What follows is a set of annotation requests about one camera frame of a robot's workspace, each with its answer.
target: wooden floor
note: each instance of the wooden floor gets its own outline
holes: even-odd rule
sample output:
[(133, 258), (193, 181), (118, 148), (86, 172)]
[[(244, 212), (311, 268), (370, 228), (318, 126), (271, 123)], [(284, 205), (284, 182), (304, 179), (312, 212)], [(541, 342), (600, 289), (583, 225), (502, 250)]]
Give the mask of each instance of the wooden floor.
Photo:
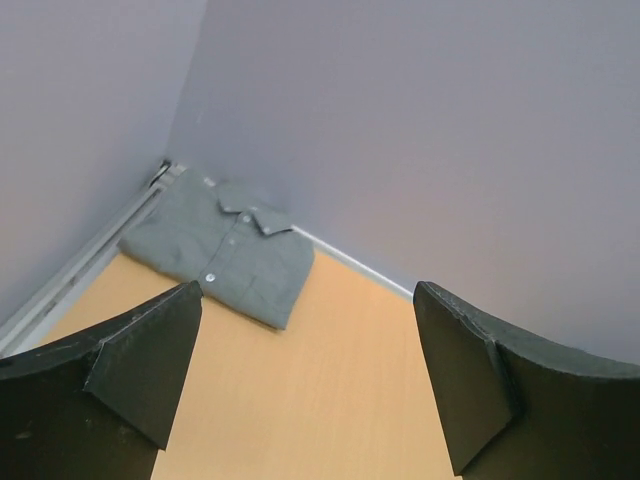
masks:
[[(173, 285), (116, 257), (45, 343)], [(407, 300), (318, 253), (285, 332), (203, 304), (153, 480), (454, 478)]]

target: baseboard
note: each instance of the baseboard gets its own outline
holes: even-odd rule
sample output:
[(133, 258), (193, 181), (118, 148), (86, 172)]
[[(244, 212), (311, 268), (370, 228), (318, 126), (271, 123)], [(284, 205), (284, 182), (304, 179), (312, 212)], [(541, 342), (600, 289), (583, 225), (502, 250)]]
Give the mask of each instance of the baseboard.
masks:
[(333, 245), (328, 244), (324, 240), (319, 239), (315, 235), (312, 235), (311, 233), (307, 232), (306, 230), (303, 230), (297, 225), (294, 225), (293, 229), (296, 232), (298, 232), (300, 235), (307, 237), (309, 240), (311, 240), (314, 246), (316, 247), (316, 249), (335, 258), (340, 263), (343, 263), (344, 265), (351, 268), (352, 270), (355, 270), (361, 275), (364, 275), (365, 277), (373, 280), (374, 282), (382, 285), (383, 287), (391, 290), (392, 292), (394, 292), (397, 295), (400, 295), (401, 297), (407, 298), (408, 300), (411, 300), (413, 298), (413, 294), (409, 290), (404, 288), (402, 285), (399, 285), (393, 280), (391, 280), (390, 278), (385, 277), (384, 275), (382, 275), (380, 272), (377, 272), (373, 268), (367, 267), (364, 263), (359, 262), (355, 258), (347, 255), (342, 250), (334, 247)]
[(0, 358), (36, 346), (117, 255), (122, 233), (148, 215), (160, 194), (181, 173), (164, 169), (16, 313), (0, 325)]

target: gray shirt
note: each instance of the gray shirt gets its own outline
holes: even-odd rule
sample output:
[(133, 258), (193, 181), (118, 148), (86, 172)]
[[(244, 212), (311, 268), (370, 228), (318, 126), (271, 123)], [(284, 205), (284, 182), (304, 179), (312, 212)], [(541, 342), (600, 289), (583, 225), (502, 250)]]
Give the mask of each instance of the gray shirt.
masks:
[(289, 218), (234, 183), (183, 172), (156, 209), (120, 241), (129, 256), (205, 295), (284, 329), (313, 263)]

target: shirt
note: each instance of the shirt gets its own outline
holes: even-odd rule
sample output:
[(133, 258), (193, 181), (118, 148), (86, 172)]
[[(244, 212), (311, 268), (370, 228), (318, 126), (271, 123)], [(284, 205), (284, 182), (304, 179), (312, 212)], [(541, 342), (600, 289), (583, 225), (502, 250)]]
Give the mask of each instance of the shirt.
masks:
[(160, 273), (198, 280), (205, 295), (283, 330), (314, 259), (311, 241), (292, 230), (287, 215), (239, 184), (211, 186), (192, 169), (119, 246)]

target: gray wall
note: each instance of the gray wall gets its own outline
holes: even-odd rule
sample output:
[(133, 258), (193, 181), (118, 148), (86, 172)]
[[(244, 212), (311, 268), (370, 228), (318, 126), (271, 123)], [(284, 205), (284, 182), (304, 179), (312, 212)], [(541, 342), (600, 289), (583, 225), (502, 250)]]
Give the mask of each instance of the gray wall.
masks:
[(156, 168), (205, 3), (0, 4), (0, 322)]
[(639, 18), (635, 0), (218, 0), (168, 151), (407, 288), (640, 361)]

